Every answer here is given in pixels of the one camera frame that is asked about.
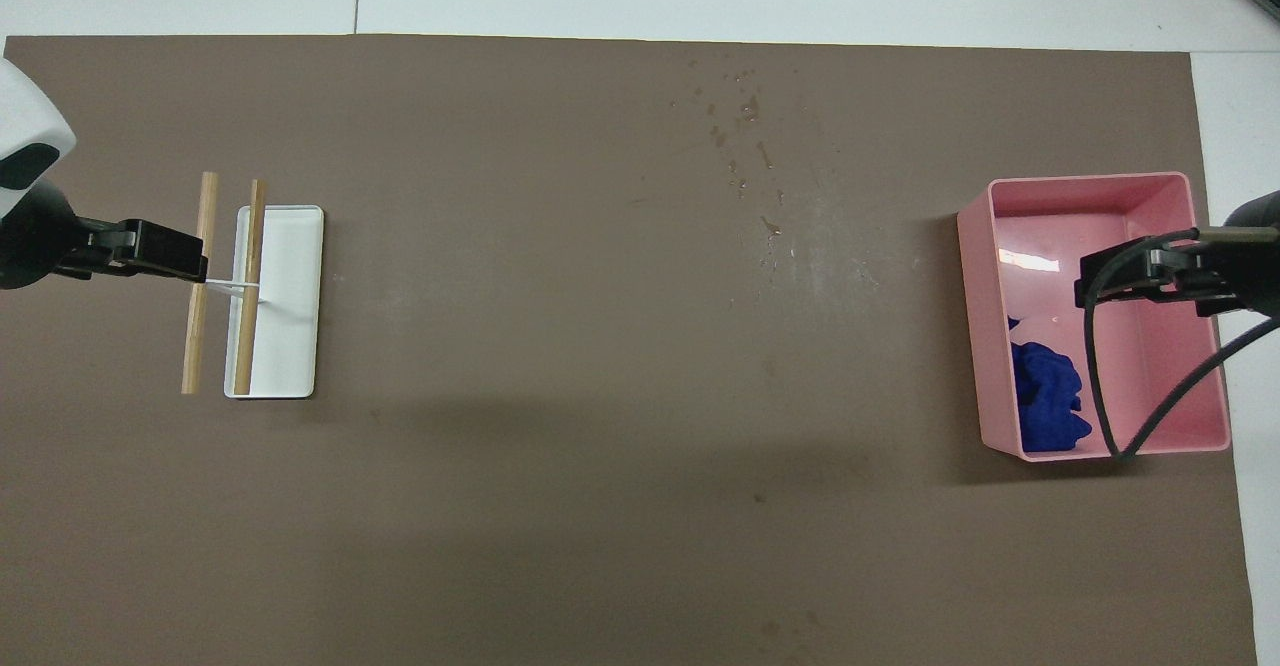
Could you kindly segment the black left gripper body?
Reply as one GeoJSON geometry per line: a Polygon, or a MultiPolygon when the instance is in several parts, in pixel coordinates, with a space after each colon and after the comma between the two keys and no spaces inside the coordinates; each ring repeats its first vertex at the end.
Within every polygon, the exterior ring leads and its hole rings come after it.
{"type": "Polygon", "coordinates": [[[105,222],[92,218],[77,218],[78,228],[84,233],[83,245],[76,247],[76,270],[113,277],[133,277],[141,274],[134,264],[134,247],[140,237],[138,219],[105,222]]]}

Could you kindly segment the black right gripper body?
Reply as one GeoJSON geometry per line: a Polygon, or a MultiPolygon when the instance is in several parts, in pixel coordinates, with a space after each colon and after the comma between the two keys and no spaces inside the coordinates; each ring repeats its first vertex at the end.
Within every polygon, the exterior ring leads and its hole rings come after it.
{"type": "Polygon", "coordinates": [[[1196,315],[1253,311],[1247,293],[1257,245],[1243,241],[1157,240],[1149,265],[1156,304],[1193,304],[1196,315]]]}

